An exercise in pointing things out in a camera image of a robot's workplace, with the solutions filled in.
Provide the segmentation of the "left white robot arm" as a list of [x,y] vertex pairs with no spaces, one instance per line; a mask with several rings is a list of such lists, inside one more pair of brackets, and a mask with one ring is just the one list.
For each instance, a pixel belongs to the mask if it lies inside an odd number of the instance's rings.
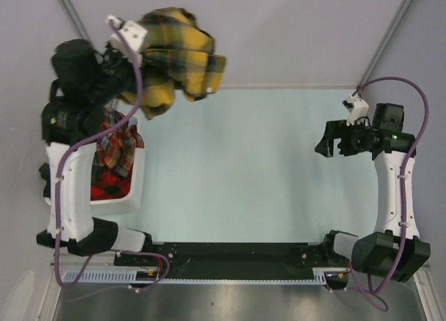
[[91,175],[105,105],[130,81],[137,69],[108,45],[98,59],[89,41],[61,43],[51,58],[56,79],[41,114],[42,138],[49,164],[51,214],[47,228],[38,233],[39,245],[65,247],[76,256],[106,251],[129,251],[139,265],[152,261],[148,235],[99,219],[91,211]]

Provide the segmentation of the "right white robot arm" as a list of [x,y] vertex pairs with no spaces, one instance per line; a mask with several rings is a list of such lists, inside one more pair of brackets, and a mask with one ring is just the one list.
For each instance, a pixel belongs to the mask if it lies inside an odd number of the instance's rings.
[[328,121],[315,151],[324,157],[332,157],[335,148],[345,157],[371,153],[378,178],[377,219],[373,233],[364,237],[331,231],[331,243],[323,246],[321,257],[329,266],[347,258],[357,272],[381,278],[391,274],[393,281],[406,282],[431,255],[413,212],[415,136],[403,132],[401,105],[378,104],[369,119],[364,100],[349,97],[343,104],[348,118]]

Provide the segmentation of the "yellow plaid shirt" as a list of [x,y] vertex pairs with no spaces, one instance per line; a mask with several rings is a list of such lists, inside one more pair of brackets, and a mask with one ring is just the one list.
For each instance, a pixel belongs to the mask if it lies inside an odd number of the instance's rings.
[[197,102],[215,94],[226,67],[216,54],[216,40],[184,8],[152,10],[137,23],[147,30],[142,47],[143,93],[140,109],[152,120],[174,104],[176,91]]

